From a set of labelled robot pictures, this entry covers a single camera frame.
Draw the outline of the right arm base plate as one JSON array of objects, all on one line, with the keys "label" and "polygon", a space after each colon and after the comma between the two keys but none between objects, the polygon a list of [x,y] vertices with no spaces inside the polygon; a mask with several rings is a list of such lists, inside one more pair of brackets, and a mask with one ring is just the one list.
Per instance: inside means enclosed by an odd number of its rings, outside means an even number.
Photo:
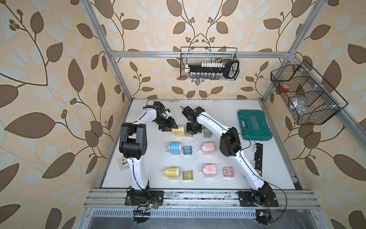
[{"label": "right arm base plate", "polygon": [[239,202],[241,207],[279,207],[275,193],[265,194],[261,196],[259,193],[251,191],[239,191]]}]

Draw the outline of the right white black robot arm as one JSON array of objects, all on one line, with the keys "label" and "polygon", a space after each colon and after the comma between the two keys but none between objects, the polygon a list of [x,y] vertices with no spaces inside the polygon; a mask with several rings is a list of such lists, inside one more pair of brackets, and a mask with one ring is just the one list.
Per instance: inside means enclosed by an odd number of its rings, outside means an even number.
[{"label": "right white black robot arm", "polygon": [[188,120],[186,125],[188,133],[195,135],[205,127],[219,138],[220,152],[225,157],[233,159],[239,166],[250,186],[252,199],[255,205],[265,205],[269,201],[273,190],[269,183],[261,178],[250,161],[246,158],[237,129],[219,123],[199,106],[195,109],[192,109],[189,106],[183,107],[182,114]]}]

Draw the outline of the blue transparent tray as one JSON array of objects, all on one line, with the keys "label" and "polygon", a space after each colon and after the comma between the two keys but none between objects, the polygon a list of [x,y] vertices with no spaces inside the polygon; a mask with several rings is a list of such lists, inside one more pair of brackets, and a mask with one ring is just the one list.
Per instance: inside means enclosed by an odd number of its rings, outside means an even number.
[{"label": "blue transparent tray", "polygon": [[183,146],[183,154],[185,156],[190,156],[192,155],[193,150],[192,150],[192,146]]}]

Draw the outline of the yellow tray top row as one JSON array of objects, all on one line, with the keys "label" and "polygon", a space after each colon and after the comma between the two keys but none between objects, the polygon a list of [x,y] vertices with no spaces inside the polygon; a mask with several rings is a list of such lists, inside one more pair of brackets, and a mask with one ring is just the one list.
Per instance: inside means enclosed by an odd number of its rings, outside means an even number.
[{"label": "yellow tray top row", "polygon": [[185,136],[186,137],[193,137],[193,134],[190,134],[190,133],[188,133],[188,132],[185,131]]}]

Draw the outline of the yellow tray row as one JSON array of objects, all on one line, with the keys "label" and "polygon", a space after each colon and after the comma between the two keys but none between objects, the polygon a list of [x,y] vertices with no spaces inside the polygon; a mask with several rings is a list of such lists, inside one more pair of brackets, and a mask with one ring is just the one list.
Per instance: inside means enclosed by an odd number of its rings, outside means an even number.
[{"label": "yellow tray row", "polygon": [[188,133],[188,132],[185,131],[185,136],[186,137],[193,137],[193,134],[190,134],[190,133]]},{"label": "yellow tray row", "polygon": [[182,173],[183,181],[193,181],[193,171],[183,171]]}]

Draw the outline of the yellow tray bottom row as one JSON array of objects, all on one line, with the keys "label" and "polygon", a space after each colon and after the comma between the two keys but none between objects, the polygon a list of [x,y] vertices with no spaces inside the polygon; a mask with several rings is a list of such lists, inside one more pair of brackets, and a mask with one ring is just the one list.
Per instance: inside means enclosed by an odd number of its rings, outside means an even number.
[{"label": "yellow tray bottom row", "polygon": [[182,173],[183,181],[193,181],[193,171],[183,171]]}]

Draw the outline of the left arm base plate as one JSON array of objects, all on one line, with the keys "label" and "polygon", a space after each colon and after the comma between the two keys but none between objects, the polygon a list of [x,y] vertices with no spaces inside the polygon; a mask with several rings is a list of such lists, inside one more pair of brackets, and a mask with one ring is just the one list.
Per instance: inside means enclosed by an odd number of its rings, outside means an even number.
[{"label": "left arm base plate", "polygon": [[155,209],[162,206],[164,201],[164,192],[162,190],[137,190],[129,189],[127,191],[126,206],[149,206]]}]

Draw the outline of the yellow sharpener top row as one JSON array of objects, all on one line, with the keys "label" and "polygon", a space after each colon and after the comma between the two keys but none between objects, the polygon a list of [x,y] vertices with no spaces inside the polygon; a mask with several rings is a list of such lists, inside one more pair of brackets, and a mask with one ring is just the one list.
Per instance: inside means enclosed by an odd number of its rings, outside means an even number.
[{"label": "yellow sharpener top row", "polygon": [[184,131],[184,126],[178,126],[178,128],[176,129],[172,129],[171,134],[174,135],[175,137],[183,137],[185,131]]}]

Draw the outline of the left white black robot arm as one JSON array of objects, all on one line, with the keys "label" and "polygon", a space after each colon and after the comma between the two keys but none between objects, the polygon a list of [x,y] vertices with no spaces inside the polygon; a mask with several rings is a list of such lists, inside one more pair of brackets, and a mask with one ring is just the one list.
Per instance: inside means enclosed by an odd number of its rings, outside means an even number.
[{"label": "left white black robot arm", "polygon": [[148,146],[146,128],[151,123],[156,123],[162,132],[171,132],[178,128],[170,110],[163,103],[154,101],[153,104],[144,106],[143,112],[133,121],[122,124],[119,139],[119,151],[127,159],[131,170],[131,193],[143,197],[150,195],[144,155]]}]

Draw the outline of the blue pencil sharpener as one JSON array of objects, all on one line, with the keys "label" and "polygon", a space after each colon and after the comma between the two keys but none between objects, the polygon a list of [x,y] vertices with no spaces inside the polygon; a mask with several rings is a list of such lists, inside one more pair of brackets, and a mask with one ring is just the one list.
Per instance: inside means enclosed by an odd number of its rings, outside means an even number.
[{"label": "blue pencil sharpener", "polygon": [[172,155],[179,155],[182,151],[182,145],[177,142],[173,142],[168,146],[167,152],[171,153]]}]

